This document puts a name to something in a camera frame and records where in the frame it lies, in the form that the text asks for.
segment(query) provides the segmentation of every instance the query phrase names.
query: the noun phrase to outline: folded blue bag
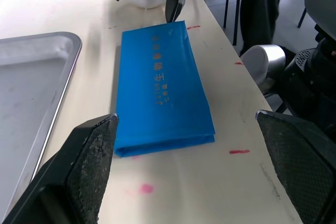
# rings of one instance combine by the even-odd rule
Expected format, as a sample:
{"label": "folded blue bag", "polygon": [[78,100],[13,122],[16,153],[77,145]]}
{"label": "folded blue bag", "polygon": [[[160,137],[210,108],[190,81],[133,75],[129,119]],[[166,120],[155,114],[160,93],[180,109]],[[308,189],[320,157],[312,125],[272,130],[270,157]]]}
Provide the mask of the folded blue bag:
{"label": "folded blue bag", "polygon": [[116,111],[121,157],[215,141],[184,22],[123,32]]}

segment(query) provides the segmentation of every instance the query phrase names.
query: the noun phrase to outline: black pants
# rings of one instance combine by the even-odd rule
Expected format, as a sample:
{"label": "black pants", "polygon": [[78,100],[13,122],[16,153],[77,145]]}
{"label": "black pants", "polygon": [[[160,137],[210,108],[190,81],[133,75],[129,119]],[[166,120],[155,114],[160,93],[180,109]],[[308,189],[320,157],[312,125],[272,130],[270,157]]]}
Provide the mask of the black pants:
{"label": "black pants", "polygon": [[240,28],[244,46],[240,55],[255,45],[272,44],[280,0],[241,0]]}

